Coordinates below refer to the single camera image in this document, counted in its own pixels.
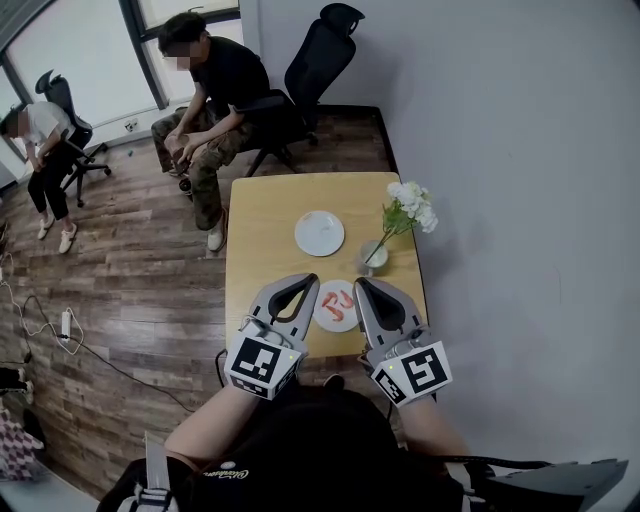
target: white t-shirt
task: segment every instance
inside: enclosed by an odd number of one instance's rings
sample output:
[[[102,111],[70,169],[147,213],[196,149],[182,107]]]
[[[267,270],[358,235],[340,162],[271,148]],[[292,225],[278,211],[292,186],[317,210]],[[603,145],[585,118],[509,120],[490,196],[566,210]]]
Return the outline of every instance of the white t-shirt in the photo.
[[[60,133],[68,130],[66,138],[69,139],[76,128],[71,124],[69,116],[55,103],[39,101],[27,105],[29,116],[29,132],[23,137],[25,142],[33,142],[36,146],[44,144],[51,132],[57,127]]]

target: black t-shirt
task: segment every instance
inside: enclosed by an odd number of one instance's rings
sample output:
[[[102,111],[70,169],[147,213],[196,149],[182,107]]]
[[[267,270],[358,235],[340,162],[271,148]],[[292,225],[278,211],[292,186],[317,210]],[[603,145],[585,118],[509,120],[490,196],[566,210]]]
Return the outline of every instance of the black t-shirt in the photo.
[[[168,459],[181,512],[460,510],[460,484],[398,449],[369,400],[322,388],[299,388],[295,395],[261,404],[229,454],[202,472]],[[115,512],[136,482],[146,484],[145,460],[131,463],[98,512]]]
[[[209,56],[191,70],[191,76],[211,98],[217,117],[229,115],[228,105],[239,106],[269,93],[269,77],[255,53],[225,37],[209,39]]]

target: hair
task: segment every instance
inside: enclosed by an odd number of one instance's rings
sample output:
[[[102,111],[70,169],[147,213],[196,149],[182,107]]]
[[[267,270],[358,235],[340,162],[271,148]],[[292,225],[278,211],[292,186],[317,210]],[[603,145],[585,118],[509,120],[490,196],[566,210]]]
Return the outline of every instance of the hair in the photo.
[[[207,31],[204,18],[195,12],[182,12],[167,21],[158,35],[158,49],[166,54],[176,43],[192,43]]]
[[[18,116],[20,109],[12,108],[9,113],[0,121],[0,135],[12,137],[18,131]]]

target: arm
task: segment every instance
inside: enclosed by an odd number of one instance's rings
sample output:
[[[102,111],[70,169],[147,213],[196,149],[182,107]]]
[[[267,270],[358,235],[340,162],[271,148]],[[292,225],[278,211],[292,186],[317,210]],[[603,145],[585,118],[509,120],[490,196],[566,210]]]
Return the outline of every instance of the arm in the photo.
[[[440,414],[431,396],[398,409],[409,450],[424,455],[469,455],[469,447]]]
[[[178,160],[178,164],[181,164],[185,160],[191,160],[193,153],[196,149],[198,149],[203,144],[215,139],[216,137],[220,137],[220,135],[224,135],[225,133],[233,130],[237,126],[240,126],[244,121],[244,114],[239,114],[233,108],[233,105],[229,105],[229,115],[220,120],[219,123],[216,123],[213,128],[207,130],[206,132],[197,132],[189,134],[189,143],[184,148],[184,153],[180,160]]]
[[[36,147],[34,146],[33,142],[25,140],[24,147],[27,150],[27,158],[33,166],[33,171],[40,172],[40,162],[38,162],[38,158],[36,157]]]
[[[202,110],[202,107],[204,107],[204,104],[207,101],[207,93],[204,92],[204,89],[200,85],[200,82],[195,82],[195,85],[196,93],[193,95],[193,98],[191,98],[191,102],[187,107],[187,111],[184,113],[184,116],[182,116],[182,119],[180,119],[177,128],[174,130],[178,132],[176,133],[176,135],[184,133],[185,127],[191,121],[193,121],[193,119]]]
[[[249,420],[260,398],[227,386],[167,438],[168,455],[196,465],[220,457]]]
[[[40,147],[40,151],[38,151],[38,162],[40,163],[41,167],[44,167],[44,157],[47,156],[47,153],[49,153],[57,144],[59,144],[61,140],[62,135],[60,135],[60,130],[56,126],[49,137],[47,137],[47,140],[44,142],[42,147]]]

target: man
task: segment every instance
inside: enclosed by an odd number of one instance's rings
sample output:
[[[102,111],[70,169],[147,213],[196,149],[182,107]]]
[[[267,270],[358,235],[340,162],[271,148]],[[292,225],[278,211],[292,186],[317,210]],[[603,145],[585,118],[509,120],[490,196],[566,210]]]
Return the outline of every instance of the man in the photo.
[[[175,177],[184,172],[181,166],[188,166],[196,225],[209,232],[209,249],[219,251],[225,242],[226,219],[217,171],[231,163],[255,130],[234,107],[265,96],[269,78],[251,50],[209,36],[204,19],[196,13],[167,21],[158,47],[165,58],[175,59],[178,69],[191,72],[196,88],[186,110],[179,109],[151,128],[160,165]]]
[[[55,217],[62,224],[61,254],[71,249],[78,232],[78,226],[71,222],[65,193],[60,188],[74,161],[73,150],[63,142],[63,134],[66,140],[76,143],[75,127],[67,114],[55,103],[46,101],[27,105],[21,111],[13,109],[0,123],[0,135],[22,138],[33,166],[29,194],[41,216],[38,240],[47,236]],[[47,211],[47,201],[53,215]]]

